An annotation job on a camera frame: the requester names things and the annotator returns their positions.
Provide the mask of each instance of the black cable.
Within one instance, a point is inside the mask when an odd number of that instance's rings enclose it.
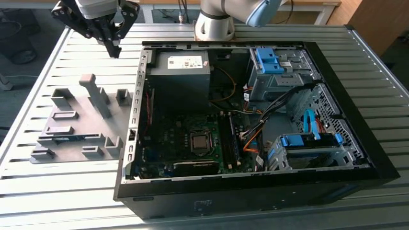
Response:
[[[275,23],[275,24],[281,24],[281,23],[283,23],[283,22],[285,22],[285,24],[286,24],[286,23],[287,23],[289,18],[291,17],[291,15],[293,15],[293,11],[294,11],[294,2],[293,2],[293,0],[290,0],[290,2],[291,2],[291,9],[290,9],[290,11],[289,11],[289,15],[287,15],[287,17],[286,17],[286,19],[285,19],[285,20],[282,20],[281,22],[278,22],[278,23]]]
[[[178,12],[179,12],[179,14],[181,14],[179,0],[177,0],[177,3],[178,3]]]
[[[187,14],[187,1],[186,0],[181,0],[181,3],[183,4],[185,15],[186,15],[186,22],[187,22],[187,24],[190,24],[189,14]]]
[[[166,18],[166,19],[171,20],[174,23],[177,23],[178,19],[175,19],[171,16],[166,15],[161,10],[158,10],[158,12],[161,12],[161,14],[163,15],[162,18]]]

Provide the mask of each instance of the case label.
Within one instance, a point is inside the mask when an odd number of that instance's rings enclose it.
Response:
[[[261,166],[263,165],[263,160],[261,159],[259,156],[255,157],[255,161]]]
[[[202,67],[202,56],[167,57],[167,69],[201,69]]]

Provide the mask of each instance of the floor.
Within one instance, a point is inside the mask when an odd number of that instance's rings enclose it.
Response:
[[[36,19],[41,26],[41,32],[29,37],[32,45],[37,51],[36,60],[24,65],[13,65],[0,55],[0,73],[8,77],[14,85],[12,91],[0,91],[0,127],[9,127],[18,113],[20,107],[25,101],[26,95],[33,86],[36,76],[38,76],[49,54],[64,30],[64,24],[50,17],[49,10],[33,10]],[[189,11],[189,18],[195,19],[198,11]],[[178,11],[153,11],[156,23],[174,23]],[[116,16],[116,22],[120,22],[120,15]],[[144,23],[142,12],[136,23]],[[409,65],[409,44],[399,40],[391,45],[381,57],[383,62],[391,67],[394,75],[399,78],[406,88],[409,87],[407,65]],[[0,128],[0,141],[4,139],[6,130]]]

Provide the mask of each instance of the wire bundle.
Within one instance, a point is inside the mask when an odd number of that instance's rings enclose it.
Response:
[[[187,24],[190,24],[189,21],[189,14],[187,14],[187,3],[186,0],[177,0],[178,1],[178,12],[179,12],[179,16],[186,16],[186,22]],[[181,6],[183,7],[185,13],[181,14]]]
[[[242,150],[246,151],[247,150],[247,146],[250,145],[250,142],[254,140],[254,138],[257,137],[257,135],[259,134],[263,124],[267,121],[269,115],[277,110],[279,109],[285,104],[287,99],[291,97],[293,94],[295,94],[298,91],[313,88],[315,86],[315,83],[307,83],[302,86],[297,86],[293,89],[290,89],[289,91],[286,91],[267,106],[267,108],[265,109],[265,111],[261,113],[259,118],[258,118],[258,123],[257,125],[249,129],[247,131],[245,131],[241,134],[241,137],[245,138],[250,135],[251,132],[254,132],[254,134],[251,135],[250,139],[247,140]]]

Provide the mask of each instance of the slotted metal table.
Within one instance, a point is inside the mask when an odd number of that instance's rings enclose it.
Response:
[[[117,161],[29,163],[45,125],[54,88],[96,74],[106,92],[133,91],[141,42],[191,40],[193,27],[136,24],[121,42],[120,59],[94,39],[65,29],[0,148],[0,227],[5,229],[407,229],[409,93],[358,34],[342,26],[237,25],[239,40],[314,41],[398,169],[401,178],[317,207],[231,213],[144,222],[112,200]]]

